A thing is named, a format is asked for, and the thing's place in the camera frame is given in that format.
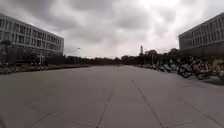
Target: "white building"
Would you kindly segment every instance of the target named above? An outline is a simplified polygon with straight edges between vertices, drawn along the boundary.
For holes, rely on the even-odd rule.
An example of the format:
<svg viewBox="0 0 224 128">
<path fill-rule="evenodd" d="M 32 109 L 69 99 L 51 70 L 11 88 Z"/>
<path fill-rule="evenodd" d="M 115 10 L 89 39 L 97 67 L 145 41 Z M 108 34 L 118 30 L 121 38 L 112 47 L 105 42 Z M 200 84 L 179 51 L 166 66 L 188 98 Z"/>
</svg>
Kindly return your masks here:
<svg viewBox="0 0 224 128">
<path fill-rule="evenodd" d="M 0 13 L 2 40 L 10 40 L 13 47 L 36 53 L 40 61 L 53 54 L 63 54 L 64 49 L 63 38 Z"/>
<path fill-rule="evenodd" d="M 195 54 L 224 55 L 224 13 L 179 35 L 179 45 Z"/>
</svg>

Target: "cloud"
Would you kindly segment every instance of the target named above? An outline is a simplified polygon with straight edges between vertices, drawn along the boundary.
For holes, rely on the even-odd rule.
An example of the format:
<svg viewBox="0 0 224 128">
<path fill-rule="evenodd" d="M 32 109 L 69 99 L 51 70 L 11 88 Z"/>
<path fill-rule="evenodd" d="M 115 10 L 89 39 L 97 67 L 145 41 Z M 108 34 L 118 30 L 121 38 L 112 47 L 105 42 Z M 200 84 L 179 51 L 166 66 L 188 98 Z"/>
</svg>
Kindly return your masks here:
<svg viewBox="0 0 224 128">
<path fill-rule="evenodd" d="M 221 13 L 221 0 L 1 0 L 0 12 L 65 38 L 65 53 L 137 55 L 178 47 L 178 34 Z"/>
</svg>

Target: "bicycle wheel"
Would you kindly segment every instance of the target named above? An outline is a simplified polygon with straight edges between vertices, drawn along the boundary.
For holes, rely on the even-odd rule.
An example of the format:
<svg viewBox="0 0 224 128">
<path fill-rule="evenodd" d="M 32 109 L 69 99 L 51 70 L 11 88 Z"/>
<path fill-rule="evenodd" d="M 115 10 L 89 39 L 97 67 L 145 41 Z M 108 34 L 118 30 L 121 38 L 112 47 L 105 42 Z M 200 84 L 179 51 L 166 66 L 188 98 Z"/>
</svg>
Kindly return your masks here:
<svg viewBox="0 0 224 128">
<path fill-rule="evenodd" d="M 178 69 L 178 74 L 184 78 L 189 78 L 193 74 L 193 70 L 189 64 L 182 64 Z"/>
</svg>

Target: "ground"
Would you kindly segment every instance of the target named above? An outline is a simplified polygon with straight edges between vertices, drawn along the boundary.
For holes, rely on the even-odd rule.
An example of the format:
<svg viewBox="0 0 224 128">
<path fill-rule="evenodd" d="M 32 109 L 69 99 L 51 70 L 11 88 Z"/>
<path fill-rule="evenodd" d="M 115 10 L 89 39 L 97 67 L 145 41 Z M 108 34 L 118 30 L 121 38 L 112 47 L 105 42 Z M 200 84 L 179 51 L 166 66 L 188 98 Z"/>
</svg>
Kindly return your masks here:
<svg viewBox="0 0 224 128">
<path fill-rule="evenodd" d="M 223 128 L 224 87 L 131 66 L 0 76 L 8 128 Z"/>
</svg>

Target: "tower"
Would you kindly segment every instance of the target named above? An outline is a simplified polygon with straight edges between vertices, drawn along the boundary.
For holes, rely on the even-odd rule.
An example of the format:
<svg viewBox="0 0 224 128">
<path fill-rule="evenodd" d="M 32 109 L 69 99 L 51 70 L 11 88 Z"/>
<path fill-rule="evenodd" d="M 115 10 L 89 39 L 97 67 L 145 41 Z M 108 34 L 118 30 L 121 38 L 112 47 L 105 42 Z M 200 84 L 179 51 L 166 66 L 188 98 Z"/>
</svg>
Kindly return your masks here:
<svg viewBox="0 0 224 128">
<path fill-rule="evenodd" d="M 143 55 L 143 46 L 141 46 L 141 49 L 140 49 L 140 54 L 139 54 L 140 56 L 142 56 Z"/>
</svg>

